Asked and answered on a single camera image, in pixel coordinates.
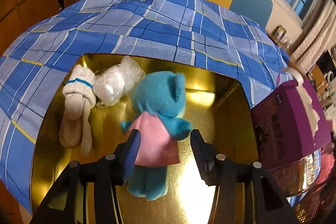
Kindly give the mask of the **jars on desk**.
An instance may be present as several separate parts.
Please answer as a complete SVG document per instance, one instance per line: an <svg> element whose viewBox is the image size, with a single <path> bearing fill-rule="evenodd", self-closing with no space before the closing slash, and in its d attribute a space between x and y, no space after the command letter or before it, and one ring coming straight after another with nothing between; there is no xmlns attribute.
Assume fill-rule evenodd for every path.
<svg viewBox="0 0 336 224"><path fill-rule="evenodd" d="M282 25L278 25L273 32L276 43L284 50L288 50L291 45L291 39L288 36L287 30Z"/></svg>

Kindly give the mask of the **white small fan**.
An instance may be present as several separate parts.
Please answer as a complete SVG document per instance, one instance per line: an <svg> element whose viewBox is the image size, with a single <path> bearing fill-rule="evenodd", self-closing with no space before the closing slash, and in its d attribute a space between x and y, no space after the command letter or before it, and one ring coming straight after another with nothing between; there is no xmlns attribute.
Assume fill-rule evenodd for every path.
<svg viewBox="0 0 336 224"><path fill-rule="evenodd" d="M325 78L327 83L331 83L334 79L333 71L328 71L327 73L325 73L324 78Z"/></svg>

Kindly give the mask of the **right floral curtain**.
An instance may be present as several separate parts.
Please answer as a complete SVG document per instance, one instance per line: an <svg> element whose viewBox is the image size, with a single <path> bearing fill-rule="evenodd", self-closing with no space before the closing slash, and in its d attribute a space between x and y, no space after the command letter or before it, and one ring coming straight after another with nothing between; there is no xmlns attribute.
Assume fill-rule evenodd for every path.
<svg viewBox="0 0 336 224"><path fill-rule="evenodd" d="M328 43L334 32L335 3L333 0L325 0L314 25L290 57L303 74L306 74L328 49Z"/></svg>

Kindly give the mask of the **gold tray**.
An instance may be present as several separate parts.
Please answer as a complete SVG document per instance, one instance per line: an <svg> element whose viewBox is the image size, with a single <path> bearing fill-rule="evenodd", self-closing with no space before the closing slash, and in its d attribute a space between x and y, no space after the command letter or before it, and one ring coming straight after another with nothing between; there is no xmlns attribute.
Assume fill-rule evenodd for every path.
<svg viewBox="0 0 336 224"><path fill-rule="evenodd" d="M185 119L198 129L204 140L237 163L258 159L250 109L242 85L230 77L205 69L160 59L136 57L135 61L150 74L156 71L183 73L186 78ZM34 214L42 210L42 201L53 183L71 161L81 164L97 161L127 140L120 123L134 121L133 104L123 97L113 106L91 110L93 147L84 156L79 148L60 144L59 131L64 114L64 96L58 89L49 104L35 145L31 175L31 200ZM197 169L189 139L177 142L158 125L149 126L151 117L141 124L141 155L158 163L164 155L177 161L168 167L168 192L154 201L132 195L117 186L116 196L121 223L207 223L216 195Z"/></svg>

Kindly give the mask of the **white sock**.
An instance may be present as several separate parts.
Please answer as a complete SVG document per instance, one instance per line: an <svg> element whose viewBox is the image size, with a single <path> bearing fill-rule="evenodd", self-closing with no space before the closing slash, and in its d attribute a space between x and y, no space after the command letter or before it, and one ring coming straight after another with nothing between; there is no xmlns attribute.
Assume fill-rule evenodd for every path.
<svg viewBox="0 0 336 224"><path fill-rule="evenodd" d="M96 105L94 82L95 74L78 64L62 90L65 101L59 141L65 148L80 146L82 155L88 155L93 144L89 115Z"/></svg>

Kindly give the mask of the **clear plastic bag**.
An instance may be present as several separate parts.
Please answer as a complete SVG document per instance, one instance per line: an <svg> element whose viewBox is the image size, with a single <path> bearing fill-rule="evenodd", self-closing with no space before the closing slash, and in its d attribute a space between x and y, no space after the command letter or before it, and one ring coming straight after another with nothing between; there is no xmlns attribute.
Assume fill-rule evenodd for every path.
<svg viewBox="0 0 336 224"><path fill-rule="evenodd" d="M129 56L96 76L93 92L100 108L115 105L123 96L130 95L134 87L146 76L145 71Z"/></svg>

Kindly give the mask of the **blue plaid bed sheet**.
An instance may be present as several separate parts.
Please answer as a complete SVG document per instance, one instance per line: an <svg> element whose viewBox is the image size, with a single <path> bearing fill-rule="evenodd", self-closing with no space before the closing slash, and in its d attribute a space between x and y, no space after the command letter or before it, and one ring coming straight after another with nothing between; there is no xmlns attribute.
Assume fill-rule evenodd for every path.
<svg viewBox="0 0 336 224"><path fill-rule="evenodd" d="M207 0L80 0L23 32L1 56L1 181L31 209L35 141L47 108L86 53L154 57L243 86L250 106L291 80L258 23Z"/></svg>

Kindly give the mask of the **purple carton box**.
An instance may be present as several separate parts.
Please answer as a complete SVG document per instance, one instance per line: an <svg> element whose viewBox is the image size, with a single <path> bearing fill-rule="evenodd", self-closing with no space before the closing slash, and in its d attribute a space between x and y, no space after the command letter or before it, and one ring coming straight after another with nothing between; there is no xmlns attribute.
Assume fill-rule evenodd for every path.
<svg viewBox="0 0 336 224"><path fill-rule="evenodd" d="M259 161L267 170L299 161L331 141L315 89L296 69L251 110Z"/></svg>

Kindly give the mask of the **ornate gold tissue box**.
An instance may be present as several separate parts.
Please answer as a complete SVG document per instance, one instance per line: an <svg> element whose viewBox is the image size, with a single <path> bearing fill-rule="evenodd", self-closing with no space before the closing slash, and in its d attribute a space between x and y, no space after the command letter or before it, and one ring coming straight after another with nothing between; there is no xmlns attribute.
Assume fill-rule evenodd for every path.
<svg viewBox="0 0 336 224"><path fill-rule="evenodd" d="M298 196L307 192L317 180L321 170L321 150L282 167L270 169L286 197Z"/></svg>

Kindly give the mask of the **teal plush toy pink dress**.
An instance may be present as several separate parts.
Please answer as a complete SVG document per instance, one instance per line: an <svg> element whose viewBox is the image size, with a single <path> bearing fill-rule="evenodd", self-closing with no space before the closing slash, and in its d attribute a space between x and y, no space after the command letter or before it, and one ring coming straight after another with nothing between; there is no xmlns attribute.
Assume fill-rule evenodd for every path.
<svg viewBox="0 0 336 224"><path fill-rule="evenodd" d="M186 108L185 75L158 71L146 75L133 89L135 118L121 122L124 134L141 133L141 144L127 189L149 201L167 193L167 168L179 163L178 142L186 139L192 124L183 118Z"/></svg>

